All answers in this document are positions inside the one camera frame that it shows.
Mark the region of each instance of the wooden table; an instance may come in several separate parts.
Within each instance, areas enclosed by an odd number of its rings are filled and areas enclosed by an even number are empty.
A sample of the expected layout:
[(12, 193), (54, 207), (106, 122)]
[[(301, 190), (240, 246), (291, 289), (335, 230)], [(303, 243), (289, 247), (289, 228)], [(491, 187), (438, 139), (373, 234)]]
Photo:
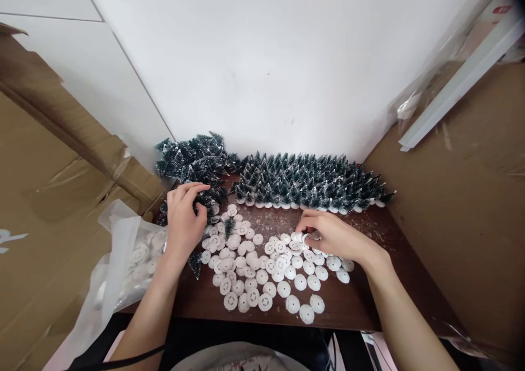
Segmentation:
[[(229, 188), (231, 182), (235, 180), (238, 180), (238, 176), (232, 175), (224, 186)], [(235, 195), (230, 195), (228, 204), (234, 202)], [(226, 211), (226, 207), (227, 204), (223, 205), (220, 213)], [(302, 213), (301, 209), (256, 208), (255, 206), (247, 207), (244, 204), (237, 207), (243, 218), (252, 223), (255, 232), (264, 236), (265, 242), (272, 235), (279, 237), (281, 233), (293, 232)], [(438, 336), (458, 336), (448, 324), (464, 332), (457, 316), (395, 224), (387, 208), (371, 206), (362, 213), (352, 212), (345, 216), (338, 216), (390, 253), (399, 279)], [(264, 254), (263, 248), (264, 243), (255, 248), (260, 256)], [(306, 275), (302, 269), (297, 272)], [(173, 309), (174, 317), (305, 326), (299, 319), (299, 314), (291, 315), (286, 311), (284, 299), (279, 295), (273, 299), (273, 307), (268, 312), (262, 312), (259, 308), (251, 308), (246, 314), (240, 313), (237, 309), (228, 312), (224, 308), (224, 297), (219, 293), (219, 288), (212, 285), (213, 274), (212, 269), (203, 265), (200, 279), (197, 281), (189, 267), (186, 266), (179, 282)], [(325, 311), (321, 315), (316, 315), (314, 324), (311, 326), (381, 331), (379, 316), (362, 268), (355, 265), (355, 270), (350, 273), (350, 283), (346, 285), (337, 279), (333, 271), (329, 271), (329, 275), (326, 281), (321, 282), (321, 289), (316, 293), (323, 298)], [(297, 296), (301, 304), (308, 304), (314, 292), (309, 288), (299, 292), (295, 289), (293, 282), (290, 284), (291, 293)], [(131, 305), (123, 312), (134, 312), (136, 307), (137, 304)]]

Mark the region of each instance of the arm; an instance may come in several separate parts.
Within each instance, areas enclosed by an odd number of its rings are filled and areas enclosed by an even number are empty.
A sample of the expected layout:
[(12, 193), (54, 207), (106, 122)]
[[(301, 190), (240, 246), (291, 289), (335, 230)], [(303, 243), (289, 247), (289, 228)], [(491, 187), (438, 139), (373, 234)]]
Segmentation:
[(307, 245), (358, 262), (366, 272), (383, 334), (399, 370), (459, 370), (406, 293), (390, 255), (335, 215), (305, 210), (296, 231), (319, 230)]
[[(206, 226), (206, 208), (197, 203), (199, 213), (195, 216), (193, 201), (198, 192), (206, 189), (209, 189), (209, 185), (188, 183), (168, 193), (166, 252), (159, 258), (151, 284), (111, 360), (141, 355), (166, 341), (180, 274)], [(125, 369), (158, 369), (161, 355), (158, 353)]]

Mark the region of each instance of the clear plastic bag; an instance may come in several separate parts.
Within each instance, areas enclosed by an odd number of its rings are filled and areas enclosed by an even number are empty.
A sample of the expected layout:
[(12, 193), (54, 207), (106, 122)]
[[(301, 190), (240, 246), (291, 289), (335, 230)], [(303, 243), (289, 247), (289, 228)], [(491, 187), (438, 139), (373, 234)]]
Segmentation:
[(115, 200), (98, 222), (112, 235), (111, 253), (91, 273), (88, 295), (66, 339), (71, 362), (103, 332), (113, 313), (144, 296), (166, 243), (166, 229), (144, 221)]

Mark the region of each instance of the black strap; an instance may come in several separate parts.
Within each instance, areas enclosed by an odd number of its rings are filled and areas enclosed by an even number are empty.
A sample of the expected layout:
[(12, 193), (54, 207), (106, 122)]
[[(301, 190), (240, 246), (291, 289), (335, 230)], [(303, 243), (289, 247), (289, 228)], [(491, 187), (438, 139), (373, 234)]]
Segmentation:
[(163, 346), (159, 346), (155, 349), (150, 350), (149, 352), (143, 353), (138, 356), (130, 357), (130, 358), (123, 359), (123, 360), (109, 361), (106, 363), (92, 364), (90, 366), (80, 366), (80, 367), (70, 368), (68, 371), (102, 371), (102, 370), (110, 370), (110, 369), (115, 369), (115, 368), (127, 367), (132, 364), (141, 362), (144, 359), (147, 359), (148, 357), (156, 355), (157, 353), (162, 352), (165, 348), (166, 348), (166, 345), (163, 345)]

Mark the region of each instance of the cardboard panel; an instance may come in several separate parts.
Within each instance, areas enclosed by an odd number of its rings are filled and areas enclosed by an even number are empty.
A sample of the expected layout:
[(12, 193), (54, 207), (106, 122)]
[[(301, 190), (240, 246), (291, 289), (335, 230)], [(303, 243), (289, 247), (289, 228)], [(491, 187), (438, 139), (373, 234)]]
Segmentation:
[(525, 327), (524, 85), (525, 65), (496, 66), (416, 148), (399, 150), (395, 126), (366, 161), (474, 342), (503, 361)]
[(25, 235), (0, 254), (0, 368), (14, 369), (110, 250), (98, 215), (116, 198), (135, 210), (138, 201), (4, 94), (0, 118), (0, 229)]
[(111, 135), (64, 89), (60, 77), (42, 58), (26, 51), (0, 30), (0, 90), (107, 177), (141, 202), (139, 213), (154, 207), (164, 189), (156, 175), (126, 154)]

